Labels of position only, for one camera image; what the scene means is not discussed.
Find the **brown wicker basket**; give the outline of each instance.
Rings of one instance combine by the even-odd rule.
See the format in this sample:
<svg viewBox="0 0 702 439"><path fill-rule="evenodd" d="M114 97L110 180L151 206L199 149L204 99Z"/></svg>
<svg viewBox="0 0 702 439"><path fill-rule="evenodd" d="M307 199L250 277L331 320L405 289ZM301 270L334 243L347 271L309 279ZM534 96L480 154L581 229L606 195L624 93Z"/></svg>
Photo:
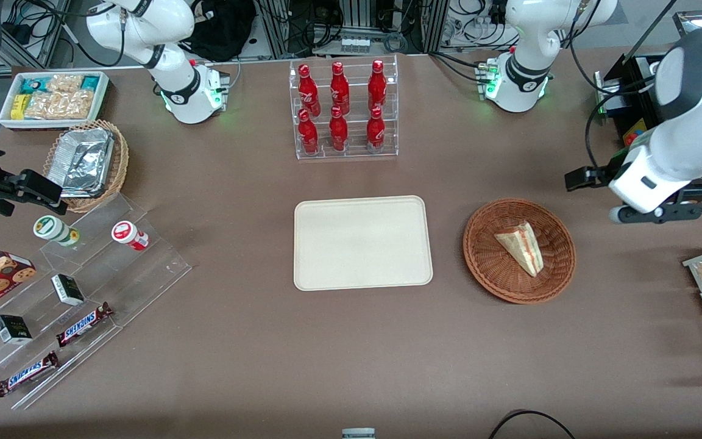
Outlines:
<svg viewBox="0 0 702 439"><path fill-rule="evenodd" d="M108 171L107 182L105 183L105 192L103 192L100 197L97 198L63 198L63 200L69 206L68 209L75 213L85 213L90 211L90 209L95 208L96 205L103 202L110 195L114 195L120 191L123 186L123 181L126 179L126 167L129 164L129 147L126 144L126 139L123 138L121 131L118 130L112 123L106 122L106 120L95 120L93 122L86 122L76 127L69 128L65 131L81 131L90 130L92 128L105 128L115 135L115 144L113 145L113 156L110 159L110 170ZM51 169L51 163L53 163L53 155L56 152L56 146L58 145L58 138L53 142L53 148L51 148L48 153L48 159L45 160L44 166L42 166L42 175L47 176L48 170Z"/></svg>
<svg viewBox="0 0 702 439"><path fill-rule="evenodd" d="M537 277L530 277L495 239L499 230L522 221L532 225L544 259ZM479 283L513 303L540 303L562 292L576 268L570 233L554 214L533 202L502 198L478 209L465 227L465 262Z"/></svg>

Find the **tabletop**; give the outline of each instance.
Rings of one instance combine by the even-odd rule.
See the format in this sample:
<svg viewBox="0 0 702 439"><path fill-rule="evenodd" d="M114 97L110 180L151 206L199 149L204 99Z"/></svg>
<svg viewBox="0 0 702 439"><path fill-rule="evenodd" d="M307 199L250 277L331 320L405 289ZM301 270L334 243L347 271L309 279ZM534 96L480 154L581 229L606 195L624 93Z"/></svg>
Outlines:
<svg viewBox="0 0 702 439"><path fill-rule="evenodd" d="M579 56L594 71L621 53ZM485 437L513 409L583 438L702 437L702 302L680 264L702 254L702 218L619 226L608 189L566 193L594 104L569 53L524 114L428 56L398 62L400 155L365 162L296 160L288 62L244 64L229 109L192 126L147 71L107 70L103 116L130 150L122 192L195 268L29 409L0 404L0 437ZM3 169L41 170L56 135L3 129ZM601 160L619 147L610 123L592 138ZM426 203L431 283L296 289L297 204L389 195ZM465 266L466 221L502 197L545 206L573 236L576 275L551 302L502 302ZM36 252L42 214L0 217L0 250ZM506 428L561 437L532 419Z"/></svg>

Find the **sandwich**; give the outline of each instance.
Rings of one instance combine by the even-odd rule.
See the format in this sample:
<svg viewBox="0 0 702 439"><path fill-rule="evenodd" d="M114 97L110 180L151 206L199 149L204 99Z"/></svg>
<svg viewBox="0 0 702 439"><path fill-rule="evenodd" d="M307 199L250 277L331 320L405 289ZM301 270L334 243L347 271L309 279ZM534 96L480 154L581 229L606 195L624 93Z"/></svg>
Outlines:
<svg viewBox="0 0 702 439"><path fill-rule="evenodd" d="M495 238L527 274L536 277L543 270L543 256L530 223L524 221L518 226L500 230L495 234Z"/></svg>

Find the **black bag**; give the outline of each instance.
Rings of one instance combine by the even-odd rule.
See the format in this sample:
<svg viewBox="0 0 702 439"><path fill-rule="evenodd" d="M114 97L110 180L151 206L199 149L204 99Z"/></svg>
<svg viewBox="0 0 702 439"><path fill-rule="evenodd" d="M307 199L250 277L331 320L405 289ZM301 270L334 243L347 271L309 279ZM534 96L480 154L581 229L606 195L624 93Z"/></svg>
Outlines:
<svg viewBox="0 0 702 439"><path fill-rule="evenodd" d="M194 31L180 47L208 61L229 61L248 41L256 17L254 0L195 0Z"/></svg>

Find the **red bottle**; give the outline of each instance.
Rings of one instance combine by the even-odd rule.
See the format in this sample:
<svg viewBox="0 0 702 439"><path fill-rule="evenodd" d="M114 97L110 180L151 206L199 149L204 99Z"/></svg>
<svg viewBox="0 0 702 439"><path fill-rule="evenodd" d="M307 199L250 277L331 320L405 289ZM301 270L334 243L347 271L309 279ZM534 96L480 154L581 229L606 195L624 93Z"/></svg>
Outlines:
<svg viewBox="0 0 702 439"><path fill-rule="evenodd" d="M344 152L349 145L349 125L343 119L339 106L332 107L332 120L329 121L329 132L332 135L332 147L337 152Z"/></svg>
<svg viewBox="0 0 702 439"><path fill-rule="evenodd" d="M340 107L343 115L351 111L351 97L349 92L349 80L343 74L343 63L332 62L332 83L329 84L332 92L332 105Z"/></svg>
<svg viewBox="0 0 702 439"><path fill-rule="evenodd" d="M381 119L381 107L375 106L370 111L370 120L367 122L367 150L371 154L378 154L384 148L385 128Z"/></svg>
<svg viewBox="0 0 702 439"><path fill-rule="evenodd" d="M310 67L301 64L297 71L300 73L300 100L303 108L307 109L311 116L318 117L321 114L321 104L318 103L316 81L310 77Z"/></svg>
<svg viewBox="0 0 702 439"><path fill-rule="evenodd" d="M373 75L367 83L367 106L373 111L376 105L384 108L386 103L386 78L384 77L384 62L380 59L373 61Z"/></svg>
<svg viewBox="0 0 702 439"><path fill-rule="evenodd" d="M316 126L310 120L310 114L306 109L300 109L297 116L300 117L300 125L297 126L297 131L300 132L300 142L303 144L305 154L317 155L318 131L316 131Z"/></svg>

